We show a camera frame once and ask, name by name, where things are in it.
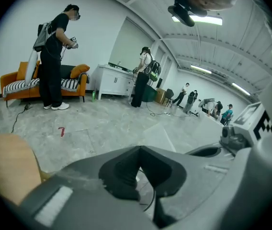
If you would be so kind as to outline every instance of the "fluorescent light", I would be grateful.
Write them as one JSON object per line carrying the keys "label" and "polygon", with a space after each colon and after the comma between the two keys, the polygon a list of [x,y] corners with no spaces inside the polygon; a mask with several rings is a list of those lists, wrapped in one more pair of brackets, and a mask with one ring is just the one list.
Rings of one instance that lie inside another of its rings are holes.
{"label": "fluorescent light", "polygon": [[204,72],[209,73],[209,74],[212,73],[211,71],[206,70],[206,69],[203,69],[203,68],[201,68],[201,67],[196,67],[196,66],[193,66],[193,65],[190,65],[190,66],[191,66],[192,68],[195,68],[195,69],[199,70],[199,71],[204,71]]}
{"label": "fluorescent light", "polygon": [[194,22],[205,22],[210,24],[222,25],[222,18],[220,17],[214,16],[199,17],[196,15],[190,15],[190,18],[192,18]]}
{"label": "fluorescent light", "polygon": [[172,16],[172,19],[174,22],[180,22],[178,18],[176,18],[174,15]]}
{"label": "fluorescent light", "polygon": [[241,88],[240,86],[238,86],[235,83],[232,83],[232,85],[236,88],[238,88],[240,91],[244,92],[246,95],[251,95],[249,92],[245,91],[243,88]]}

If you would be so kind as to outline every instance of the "orange sofa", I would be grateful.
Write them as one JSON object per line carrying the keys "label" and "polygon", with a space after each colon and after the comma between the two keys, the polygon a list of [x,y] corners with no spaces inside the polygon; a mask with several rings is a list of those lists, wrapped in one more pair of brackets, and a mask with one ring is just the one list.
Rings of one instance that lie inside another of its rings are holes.
{"label": "orange sofa", "polygon": [[[7,86],[8,84],[13,83],[17,80],[21,80],[20,78],[17,79],[17,75],[18,75],[18,72],[16,71],[16,72],[1,76],[0,83],[1,83],[2,95],[3,95],[3,88],[5,86]],[[70,92],[70,91],[66,91],[66,90],[62,89],[61,90],[62,96],[82,96],[83,102],[85,102],[84,97],[85,97],[85,90],[86,90],[86,81],[87,81],[87,75],[83,74],[81,76],[81,81],[80,81],[80,84],[78,85],[77,91]],[[7,94],[7,96],[4,97],[3,99],[6,101],[6,107],[7,107],[8,100],[31,98],[31,97],[40,97],[39,86],[36,86],[34,88],[30,88],[29,90],[22,90],[19,92]]]}

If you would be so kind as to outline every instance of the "chair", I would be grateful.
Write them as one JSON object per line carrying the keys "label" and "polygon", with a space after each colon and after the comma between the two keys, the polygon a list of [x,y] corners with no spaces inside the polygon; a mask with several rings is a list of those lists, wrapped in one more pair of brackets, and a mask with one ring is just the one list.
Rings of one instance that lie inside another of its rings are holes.
{"label": "chair", "polygon": [[166,98],[168,99],[166,105],[169,104],[169,102],[172,100],[171,98],[172,98],[173,96],[174,96],[173,91],[172,91],[171,89],[167,89],[167,91],[166,91],[166,93],[165,93],[165,99],[166,99]]}

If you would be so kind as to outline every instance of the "gray marble floor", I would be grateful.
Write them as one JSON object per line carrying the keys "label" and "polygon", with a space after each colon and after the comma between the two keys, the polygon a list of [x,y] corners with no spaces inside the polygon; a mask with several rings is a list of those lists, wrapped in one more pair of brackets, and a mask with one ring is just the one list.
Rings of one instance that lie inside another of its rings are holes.
{"label": "gray marble floor", "polygon": [[[31,103],[30,109],[19,115],[14,134],[29,143],[46,172],[58,171],[79,159],[140,145],[148,134],[153,134],[149,138],[152,142],[168,139],[179,153],[197,147],[191,133],[198,119],[186,116],[176,106],[169,110],[173,115],[151,116],[147,106],[157,114],[165,107],[153,102],[134,108],[120,96],[103,96],[92,102],[90,94],[85,103],[78,97],[64,101],[70,104],[69,109],[53,111],[43,109],[41,100],[12,100],[6,108],[0,99],[0,134],[11,133],[17,114]],[[63,137],[61,127],[65,128]]]}

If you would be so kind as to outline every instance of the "vr headset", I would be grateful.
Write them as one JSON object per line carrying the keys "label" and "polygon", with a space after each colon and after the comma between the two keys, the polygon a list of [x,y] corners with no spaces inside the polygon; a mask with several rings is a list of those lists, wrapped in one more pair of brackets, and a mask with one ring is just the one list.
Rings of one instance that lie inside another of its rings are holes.
{"label": "vr headset", "polygon": [[195,7],[188,0],[175,0],[174,5],[168,7],[168,11],[181,23],[190,27],[194,26],[194,21],[189,16],[189,11],[200,17],[207,16],[207,11]]}

